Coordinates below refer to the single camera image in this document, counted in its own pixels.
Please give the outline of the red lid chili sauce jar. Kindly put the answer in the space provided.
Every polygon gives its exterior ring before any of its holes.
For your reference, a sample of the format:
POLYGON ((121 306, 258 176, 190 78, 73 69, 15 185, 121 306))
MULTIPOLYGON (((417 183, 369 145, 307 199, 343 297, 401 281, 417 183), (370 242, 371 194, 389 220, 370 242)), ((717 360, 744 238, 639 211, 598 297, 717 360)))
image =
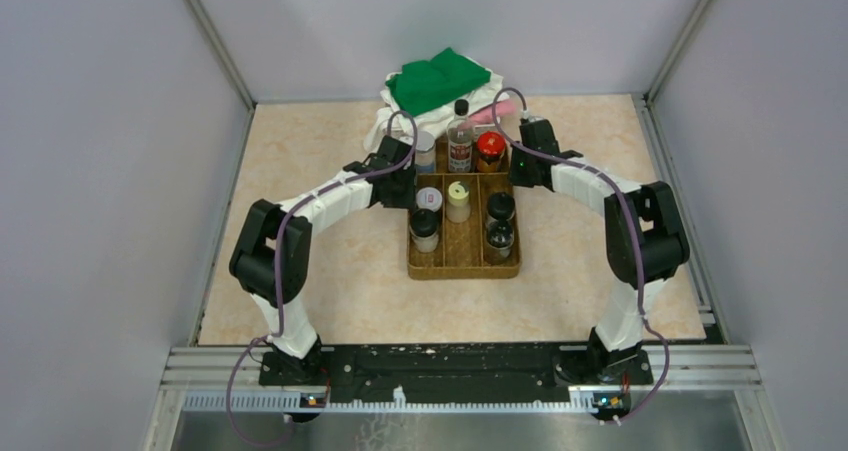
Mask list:
POLYGON ((478 158, 476 170, 479 173, 498 172, 506 150, 505 139, 497 132, 489 131, 477 140, 478 158))

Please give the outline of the yellow cap clear bottle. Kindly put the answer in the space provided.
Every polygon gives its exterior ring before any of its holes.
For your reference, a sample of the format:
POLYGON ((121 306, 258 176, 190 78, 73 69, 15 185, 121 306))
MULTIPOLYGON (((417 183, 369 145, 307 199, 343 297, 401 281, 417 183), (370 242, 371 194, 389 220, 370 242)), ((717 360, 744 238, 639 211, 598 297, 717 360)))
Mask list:
POLYGON ((463 223, 470 218, 470 188, 464 181, 453 181, 447 188, 447 219, 455 224, 463 223))

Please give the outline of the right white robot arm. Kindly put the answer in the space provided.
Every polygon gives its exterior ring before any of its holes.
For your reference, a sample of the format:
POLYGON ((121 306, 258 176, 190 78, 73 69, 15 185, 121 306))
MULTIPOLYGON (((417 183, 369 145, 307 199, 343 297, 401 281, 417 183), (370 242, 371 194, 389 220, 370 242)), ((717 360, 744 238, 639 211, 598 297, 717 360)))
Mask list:
POLYGON ((612 383, 636 365, 650 327, 649 309, 690 257, 674 192, 663 181, 616 177, 578 152, 561 150, 544 118, 521 118, 519 134, 511 146, 510 182, 566 195, 604 221, 605 255, 615 281, 576 372, 580 379, 612 383))

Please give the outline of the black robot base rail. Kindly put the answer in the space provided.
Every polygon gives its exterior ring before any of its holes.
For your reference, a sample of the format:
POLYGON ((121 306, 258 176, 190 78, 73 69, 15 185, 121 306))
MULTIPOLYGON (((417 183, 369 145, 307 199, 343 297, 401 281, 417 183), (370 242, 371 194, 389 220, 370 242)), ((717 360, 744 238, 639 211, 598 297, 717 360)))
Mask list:
POLYGON ((579 385, 616 391, 651 385, 645 351, 606 357, 576 342, 317 345, 297 359, 263 354, 258 382, 293 390, 318 387, 333 404, 391 401, 397 390, 411 404, 565 403, 579 385))

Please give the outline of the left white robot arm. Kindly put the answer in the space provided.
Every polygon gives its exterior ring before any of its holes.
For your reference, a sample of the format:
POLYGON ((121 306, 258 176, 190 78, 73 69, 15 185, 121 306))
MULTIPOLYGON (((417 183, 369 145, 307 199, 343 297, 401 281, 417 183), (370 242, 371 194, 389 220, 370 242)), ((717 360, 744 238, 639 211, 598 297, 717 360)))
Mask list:
POLYGON ((268 331, 263 384, 315 385, 326 376, 321 342, 300 294, 312 239, 347 216, 381 205, 410 210, 416 204, 413 138, 385 136, 363 161, 345 165, 322 185, 280 202, 260 199, 246 215, 229 261, 229 273, 253 299, 268 331))

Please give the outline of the silver lid spice jar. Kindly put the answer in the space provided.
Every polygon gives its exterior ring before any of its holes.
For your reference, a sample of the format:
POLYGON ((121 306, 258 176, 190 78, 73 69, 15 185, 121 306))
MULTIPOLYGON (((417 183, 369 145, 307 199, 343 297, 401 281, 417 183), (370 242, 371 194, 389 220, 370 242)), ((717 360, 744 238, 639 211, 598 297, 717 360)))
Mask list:
POLYGON ((436 140, 428 132, 419 133, 416 141, 415 166, 419 174, 436 171, 436 140))

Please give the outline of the black cap squeeze bottle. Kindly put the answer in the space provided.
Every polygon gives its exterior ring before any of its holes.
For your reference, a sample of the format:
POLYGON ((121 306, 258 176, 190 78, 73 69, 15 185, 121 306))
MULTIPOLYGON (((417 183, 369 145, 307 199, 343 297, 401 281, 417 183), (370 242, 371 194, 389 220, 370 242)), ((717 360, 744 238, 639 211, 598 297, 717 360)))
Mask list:
POLYGON ((440 220, 429 209, 414 211, 409 219, 409 232, 415 249, 420 253, 433 252, 439 242, 440 220))
POLYGON ((511 222, 516 211, 515 199, 507 192, 491 194, 486 202, 485 227, 488 228, 496 221, 511 222))

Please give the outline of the black lid pepper shaker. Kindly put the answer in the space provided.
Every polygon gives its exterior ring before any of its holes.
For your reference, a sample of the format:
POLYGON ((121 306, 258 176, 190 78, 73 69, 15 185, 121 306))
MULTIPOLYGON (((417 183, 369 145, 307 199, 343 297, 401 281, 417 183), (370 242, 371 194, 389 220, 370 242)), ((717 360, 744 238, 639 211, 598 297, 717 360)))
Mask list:
POLYGON ((486 231, 484 259, 491 265, 505 263, 512 254, 515 232, 512 224, 506 220, 490 223, 486 231))

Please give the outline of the white lid brown sauce jar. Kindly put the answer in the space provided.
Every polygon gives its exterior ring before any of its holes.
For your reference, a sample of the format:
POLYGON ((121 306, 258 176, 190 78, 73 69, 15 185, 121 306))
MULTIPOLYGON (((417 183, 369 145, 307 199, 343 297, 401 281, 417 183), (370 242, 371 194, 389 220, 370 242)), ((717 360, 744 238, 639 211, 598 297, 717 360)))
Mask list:
POLYGON ((416 206, 418 209, 427 209, 440 212, 444 203, 441 191, 435 187, 427 186, 419 189, 416 193, 416 206))

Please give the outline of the dark bottle red white label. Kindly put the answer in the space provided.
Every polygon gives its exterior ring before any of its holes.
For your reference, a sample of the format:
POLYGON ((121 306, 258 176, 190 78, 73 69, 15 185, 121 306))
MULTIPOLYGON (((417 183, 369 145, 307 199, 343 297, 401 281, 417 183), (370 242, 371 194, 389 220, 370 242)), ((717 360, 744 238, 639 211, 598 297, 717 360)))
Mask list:
POLYGON ((473 124, 468 119, 469 103, 458 99, 454 103, 454 118, 447 128, 448 171, 469 173, 473 155, 473 124))

